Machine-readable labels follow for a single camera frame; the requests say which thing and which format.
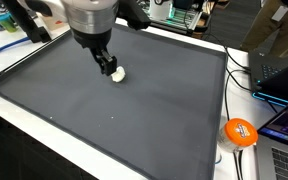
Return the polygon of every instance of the black tray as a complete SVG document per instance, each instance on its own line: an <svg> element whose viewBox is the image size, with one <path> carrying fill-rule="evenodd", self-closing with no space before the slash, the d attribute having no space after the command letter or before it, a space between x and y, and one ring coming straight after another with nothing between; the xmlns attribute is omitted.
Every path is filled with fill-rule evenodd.
<svg viewBox="0 0 288 180"><path fill-rule="evenodd" d="M0 96L149 179L212 179L226 55L119 25L112 33L122 83L65 34L1 75Z"/></svg>

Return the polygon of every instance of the table surface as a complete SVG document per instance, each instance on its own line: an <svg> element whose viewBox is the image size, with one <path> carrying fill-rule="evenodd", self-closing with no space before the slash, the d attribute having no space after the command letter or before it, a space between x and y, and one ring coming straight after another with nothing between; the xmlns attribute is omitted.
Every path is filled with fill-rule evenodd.
<svg viewBox="0 0 288 180"><path fill-rule="evenodd" d="M38 25L43 25L43 22L40 19L35 21ZM121 19L117 19L117 23L126 25L126 22ZM68 30L68 26L54 30L50 32L51 37L54 39ZM172 32L152 27L145 31L224 52L224 48L220 45L185 37ZM12 34L0 32L0 46L23 37L25 37L25 33L21 30ZM44 45L45 44L43 43L32 44L30 42L25 42L1 52L0 70L6 69ZM236 61L244 66L248 65L247 53L235 49L229 49L229 52ZM228 69L235 70L239 69L239 67L233 64L232 61L229 61ZM249 86L247 75L236 73L234 74L234 77L236 77L237 81L239 81L243 86ZM227 97L230 117L246 119L256 128L262 126L274 115L274 112L270 109L268 104L253 99L249 92L240 89L233 81L229 81ZM98 179L146 179L118 161L97 151L86 143L30 114L29 112L26 112L1 97L0 116ZM226 121L227 117L223 103L220 127L222 127ZM223 151L221 151L221 154L223 159L221 163L215 166L214 179L237 179L233 155ZM242 167L244 180L258 179L256 176L257 170L254 147L245 149L243 153Z"/></svg>

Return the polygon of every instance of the white ball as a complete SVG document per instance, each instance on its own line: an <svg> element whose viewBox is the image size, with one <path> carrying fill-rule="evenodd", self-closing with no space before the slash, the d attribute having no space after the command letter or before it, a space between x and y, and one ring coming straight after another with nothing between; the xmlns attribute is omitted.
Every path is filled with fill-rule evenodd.
<svg viewBox="0 0 288 180"><path fill-rule="evenodd" d="M122 66L119 66L118 68L116 68L116 72L113 73L112 76L112 80L114 82L121 82L124 77L125 77L125 70Z"/></svg>

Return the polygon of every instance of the orange object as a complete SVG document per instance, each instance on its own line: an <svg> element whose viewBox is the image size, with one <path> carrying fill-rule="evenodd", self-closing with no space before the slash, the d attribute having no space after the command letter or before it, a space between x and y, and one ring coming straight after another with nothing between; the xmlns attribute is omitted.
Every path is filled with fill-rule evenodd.
<svg viewBox="0 0 288 180"><path fill-rule="evenodd" d="M250 146L258 139L254 126L240 118L231 119L227 122L224 131L228 139L238 146Z"/></svg>

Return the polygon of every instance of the laptop keyboard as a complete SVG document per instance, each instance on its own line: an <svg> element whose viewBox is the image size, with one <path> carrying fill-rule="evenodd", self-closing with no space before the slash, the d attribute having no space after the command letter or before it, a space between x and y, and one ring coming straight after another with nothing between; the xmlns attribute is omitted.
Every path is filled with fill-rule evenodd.
<svg viewBox="0 0 288 180"><path fill-rule="evenodd" d="M288 153L272 148L276 179L288 180Z"/></svg>
<svg viewBox="0 0 288 180"><path fill-rule="evenodd" d="M281 72L282 70L262 64L262 71L263 71L264 79L267 79L267 78Z"/></svg>

